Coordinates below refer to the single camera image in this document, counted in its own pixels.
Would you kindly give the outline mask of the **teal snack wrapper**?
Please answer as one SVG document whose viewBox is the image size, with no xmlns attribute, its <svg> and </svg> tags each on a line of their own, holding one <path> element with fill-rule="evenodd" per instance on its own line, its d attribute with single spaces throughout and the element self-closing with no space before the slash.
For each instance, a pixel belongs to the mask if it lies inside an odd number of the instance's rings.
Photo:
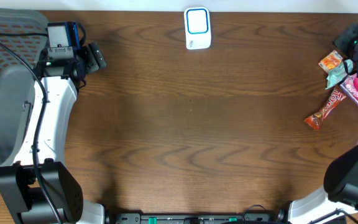
<svg viewBox="0 0 358 224">
<path fill-rule="evenodd" d="M 330 70 L 327 76 L 326 90 L 334 87 L 354 71 L 354 62 L 350 59 L 342 61 L 337 67 Z"/>
</svg>

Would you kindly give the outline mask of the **purple red snack packet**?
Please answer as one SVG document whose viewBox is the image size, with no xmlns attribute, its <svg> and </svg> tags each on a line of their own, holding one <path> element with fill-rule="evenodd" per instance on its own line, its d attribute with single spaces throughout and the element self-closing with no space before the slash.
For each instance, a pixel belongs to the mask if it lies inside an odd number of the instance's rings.
<svg viewBox="0 0 358 224">
<path fill-rule="evenodd" d="M 348 75 L 340 84 L 343 92 L 358 106 L 358 77 L 356 74 Z"/>
</svg>

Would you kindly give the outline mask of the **red white snack bar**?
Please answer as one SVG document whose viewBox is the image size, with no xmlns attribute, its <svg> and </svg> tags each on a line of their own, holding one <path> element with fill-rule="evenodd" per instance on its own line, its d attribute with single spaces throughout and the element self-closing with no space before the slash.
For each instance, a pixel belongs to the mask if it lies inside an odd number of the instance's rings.
<svg viewBox="0 0 358 224">
<path fill-rule="evenodd" d="M 329 113 L 345 98 L 346 95 L 337 87 L 334 87 L 325 105 L 319 111 L 305 118 L 304 122 L 311 128 L 318 130 Z"/>
</svg>

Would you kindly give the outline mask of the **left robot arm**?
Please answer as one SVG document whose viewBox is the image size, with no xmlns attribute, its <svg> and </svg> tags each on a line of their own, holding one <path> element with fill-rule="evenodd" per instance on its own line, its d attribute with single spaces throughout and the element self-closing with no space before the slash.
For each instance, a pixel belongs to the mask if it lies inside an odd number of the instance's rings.
<svg viewBox="0 0 358 224">
<path fill-rule="evenodd" d="M 51 22 L 47 46 L 28 71 L 34 102 L 13 163 L 0 167 L 0 194 L 15 223 L 109 223 L 104 205 L 83 198 L 65 167 L 71 109 L 89 73 L 106 67 L 97 43 L 79 22 Z"/>
</svg>

